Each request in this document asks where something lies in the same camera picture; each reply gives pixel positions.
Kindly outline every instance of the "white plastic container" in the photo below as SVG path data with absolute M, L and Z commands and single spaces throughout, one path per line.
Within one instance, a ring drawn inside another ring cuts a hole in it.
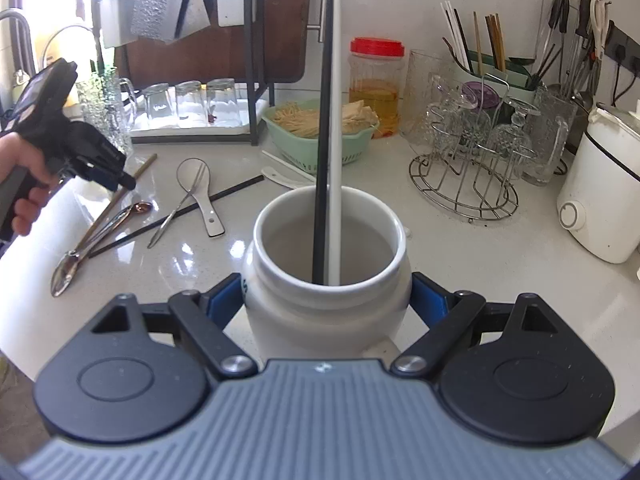
M 640 243 L 639 115 L 598 104 L 558 196 L 562 227 L 612 264 Z
M 269 358 L 359 358 L 393 336 L 409 303 L 411 266 L 404 228 L 391 209 L 342 188 L 342 283 L 310 276 L 315 187 L 267 205 L 242 265 L 244 303 L 260 354 Z

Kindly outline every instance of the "human hand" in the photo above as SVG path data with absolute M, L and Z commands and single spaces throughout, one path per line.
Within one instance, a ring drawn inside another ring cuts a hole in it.
M 32 188 L 27 199 L 21 198 L 15 203 L 15 217 L 11 226 L 15 233 L 26 236 L 31 231 L 31 225 L 38 219 L 40 210 L 47 204 L 49 190 L 56 185 L 57 179 L 47 170 L 43 153 L 13 132 L 0 137 L 0 182 L 7 178 L 15 166 L 27 168 L 47 186 Z

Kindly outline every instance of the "cooker knob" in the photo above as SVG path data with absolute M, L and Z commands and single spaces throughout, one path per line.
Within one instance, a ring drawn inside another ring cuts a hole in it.
M 560 225 L 568 231 L 582 229 L 587 219 L 584 207 L 575 200 L 568 200 L 560 206 L 558 218 Z

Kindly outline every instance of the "floor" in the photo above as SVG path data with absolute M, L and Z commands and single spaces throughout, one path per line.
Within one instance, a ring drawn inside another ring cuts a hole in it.
M 0 356 L 0 455 L 19 463 L 48 439 L 33 405 L 33 383 Z

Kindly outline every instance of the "red lid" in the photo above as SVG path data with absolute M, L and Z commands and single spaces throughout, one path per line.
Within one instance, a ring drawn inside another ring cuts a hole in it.
M 400 41 L 384 38 L 353 38 L 351 51 L 370 56 L 404 57 L 404 45 Z

